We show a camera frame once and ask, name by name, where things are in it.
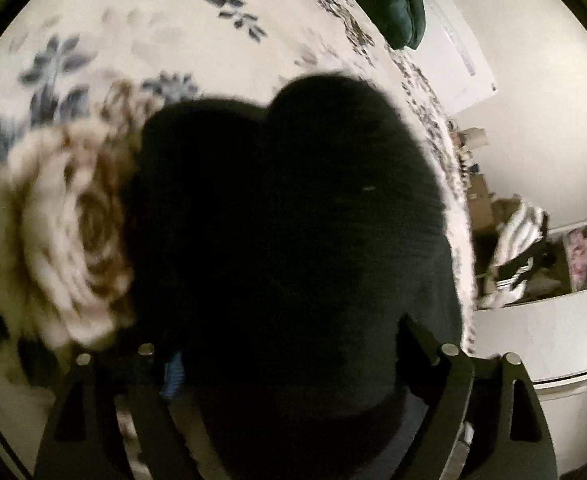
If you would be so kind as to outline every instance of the silver bolt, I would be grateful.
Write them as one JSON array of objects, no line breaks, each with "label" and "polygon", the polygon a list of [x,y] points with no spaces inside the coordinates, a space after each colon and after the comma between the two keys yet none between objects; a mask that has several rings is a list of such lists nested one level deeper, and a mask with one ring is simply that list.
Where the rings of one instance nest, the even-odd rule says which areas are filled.
[{"label": "silver bolt", "polygon": [[456,355],[460,353],[458,346],[451,343],[443,344],[440,349],[443,351],[443,354],[448,355],[449,357],[456,357]]},{"label": "silver bolt", "polygon": [[89,354],[80,354],[76,358],[76,364],[80,366],[87,366],[91,363],[91,356]]},{"label": "silver bolt", "polygon": [[514,354],[513,352],[509,352],[508,354],[506,354],[505,359],[510,365],[513,366],[518,366],[523,363],[523,360],[520,359],[520,356],[518,354]]},{"label": "silver bolt", "polygon": [[145,343],[143,345],[140,345],[140,348],[138,349],[138,353],[140,355],[154,355],[154,345],[152,345],[152,343]]}]

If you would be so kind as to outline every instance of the bed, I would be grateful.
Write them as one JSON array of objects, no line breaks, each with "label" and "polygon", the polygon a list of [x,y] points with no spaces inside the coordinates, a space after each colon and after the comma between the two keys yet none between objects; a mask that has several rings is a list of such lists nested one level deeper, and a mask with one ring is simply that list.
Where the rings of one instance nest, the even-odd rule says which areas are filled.
[{"label": "bed", "polygon": [[[411,54],[391,49],[355,0],[31,0],[0,38],[0,164],[32,128],[117,115],[118,89],[160,105],[266,104],[296,76],[336,71],[385,92],[433,167],[470,351],[473,250],[455,133]],[[0,432],[23,476],[48,402],[0,374]]]}]

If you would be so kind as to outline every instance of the storage cabinet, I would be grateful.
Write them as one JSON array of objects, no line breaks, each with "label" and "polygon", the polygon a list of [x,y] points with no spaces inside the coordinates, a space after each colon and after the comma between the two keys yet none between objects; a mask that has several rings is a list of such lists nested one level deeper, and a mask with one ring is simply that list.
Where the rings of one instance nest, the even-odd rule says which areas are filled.
[{"label": "storage cabinet", "polygon": [[[550,231],[566,247],[567,234],[587,221]],[[515,303],[475,313],[476,346],[480,357],[516,352],[536,388],[548,388],[587,378],[587,278],[547,300]]]}]

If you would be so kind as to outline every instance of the white wall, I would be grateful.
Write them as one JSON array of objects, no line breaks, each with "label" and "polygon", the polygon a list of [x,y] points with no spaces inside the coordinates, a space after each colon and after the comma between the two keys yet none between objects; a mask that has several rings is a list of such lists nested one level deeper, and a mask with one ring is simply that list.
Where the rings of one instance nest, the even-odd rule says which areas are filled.
[{"label": "white wall", "polygon": [[587,32],[560,0],[454,0],[499,93],[456,116],[487,129],[475,152],[491,190],[587,218]]}]

